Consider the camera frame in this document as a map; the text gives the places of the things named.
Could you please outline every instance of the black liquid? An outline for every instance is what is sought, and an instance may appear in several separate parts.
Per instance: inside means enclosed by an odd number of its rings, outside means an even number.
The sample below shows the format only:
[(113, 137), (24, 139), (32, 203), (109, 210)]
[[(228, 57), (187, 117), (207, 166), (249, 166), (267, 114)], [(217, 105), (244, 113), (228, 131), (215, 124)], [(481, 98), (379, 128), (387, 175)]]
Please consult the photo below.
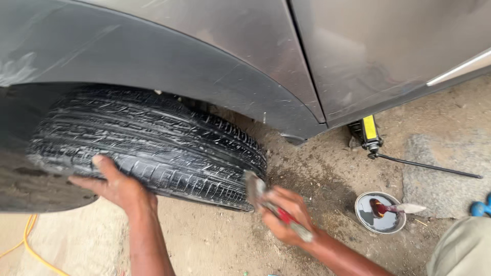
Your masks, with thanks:
[(370, 199), (372, 198), (378, 199), (386, 206), (394, 204), (385, 197), (379, 195), (366, 195), (360, 198), (356, 208), (358, 209), (362, 222), (368, 227), (380, 232), (386, 232), (393, 229), (399, 221), (399, 215), (392, 212), (386, 212), (383, 218), (375, 217), (372, 213), (372, 207), (370, 207)]

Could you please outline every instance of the car body panel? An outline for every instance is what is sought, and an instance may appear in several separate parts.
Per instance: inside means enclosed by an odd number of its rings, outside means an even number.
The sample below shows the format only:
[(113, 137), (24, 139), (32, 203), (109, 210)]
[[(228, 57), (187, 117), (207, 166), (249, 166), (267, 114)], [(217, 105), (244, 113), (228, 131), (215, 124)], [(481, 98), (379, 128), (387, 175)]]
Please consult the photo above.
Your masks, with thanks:
[(447, 72), (429, 80), (426, 83), (426, 85), (432, 86), (438, 83), (442, 83), (490, 65), (491, 65), (491, 48), (488, 48), (486, 51), (472, 57), (469, 60), (466, 60), (465, 62), (455, 66), (454, 68), (448, 70)]
[(128, 13), (213, 45), (270, 76), (324, 115), (285, 0), (82, 0)]
[(292, 0), (292, 7), (330, 128), (400, 104), (393, 100), (419, 94), (491, 47), (487, 0)]

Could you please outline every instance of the yellow jack label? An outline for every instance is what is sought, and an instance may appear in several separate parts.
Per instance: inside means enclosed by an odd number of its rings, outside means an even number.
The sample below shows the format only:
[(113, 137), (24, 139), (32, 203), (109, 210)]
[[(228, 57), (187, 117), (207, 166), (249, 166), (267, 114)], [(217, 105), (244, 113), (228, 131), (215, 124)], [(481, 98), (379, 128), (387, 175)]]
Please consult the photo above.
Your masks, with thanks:
[(377, 138), (377, 130), (375, 129), (373, 115), (363, 118), (363, 124), (365, 125), (365, 136), (367, 139)]

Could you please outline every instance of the wheel arch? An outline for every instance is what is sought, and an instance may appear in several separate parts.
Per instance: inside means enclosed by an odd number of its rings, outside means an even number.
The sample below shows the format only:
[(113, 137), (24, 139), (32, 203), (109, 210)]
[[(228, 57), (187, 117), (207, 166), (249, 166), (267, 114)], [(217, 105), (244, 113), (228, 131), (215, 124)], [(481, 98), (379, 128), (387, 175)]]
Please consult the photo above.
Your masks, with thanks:
[(0, 5), (2, 86), (78, 82), (158, 89), (263, 121), (287, 137), (307, 139), (327, 129), (263, 72), (180, 32), (79, 2)]

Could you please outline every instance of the brush handle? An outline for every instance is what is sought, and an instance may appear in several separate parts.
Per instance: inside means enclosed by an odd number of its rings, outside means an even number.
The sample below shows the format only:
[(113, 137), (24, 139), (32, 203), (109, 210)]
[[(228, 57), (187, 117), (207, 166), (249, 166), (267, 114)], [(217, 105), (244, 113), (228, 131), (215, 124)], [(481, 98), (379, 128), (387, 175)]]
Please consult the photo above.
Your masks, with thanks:
[(386, 208), (386, 209), (387, 209), (387, 211), (389, 211), (389, 212), (394, 212), (394, 213), (402, 212), (402, 211), (398, 211), (398, 210), (397, 210), (397, 205), (385, 206), (385, 208)]
[(290, 215), (290, 213), (270, 202), (265, 202), (263, 205), (270, 209), (282, 222), (295, 231), (295, 233), (297, 233), (304, 242), (310, 243), (312, 241), (312, 233), (301, 225), (292, 215)]

